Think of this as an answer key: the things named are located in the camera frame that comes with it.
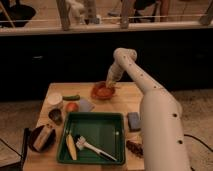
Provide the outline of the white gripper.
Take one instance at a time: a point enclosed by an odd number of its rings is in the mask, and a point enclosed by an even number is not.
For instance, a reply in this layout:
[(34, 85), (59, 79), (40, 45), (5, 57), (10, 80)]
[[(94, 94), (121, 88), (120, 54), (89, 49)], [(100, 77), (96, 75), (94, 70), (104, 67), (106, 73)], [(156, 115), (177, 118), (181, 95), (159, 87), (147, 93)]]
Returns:
[(106, 84), (115, 85), (123, 76), (124, 70), (116, 63), (113, 63), (107, 74)]

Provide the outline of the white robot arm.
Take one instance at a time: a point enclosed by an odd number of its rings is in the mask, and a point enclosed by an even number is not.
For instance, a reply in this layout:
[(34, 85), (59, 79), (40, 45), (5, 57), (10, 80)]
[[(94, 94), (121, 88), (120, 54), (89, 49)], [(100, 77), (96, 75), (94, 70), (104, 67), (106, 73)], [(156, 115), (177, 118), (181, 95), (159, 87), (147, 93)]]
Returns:
[(127, 72), (143, 93), (140, 102), (145, 171), (191, 171), (181, 124), (182, 107), (174, 96), (135, 61), (137, 52), (117, 48), (106, 85), (112, 87)]

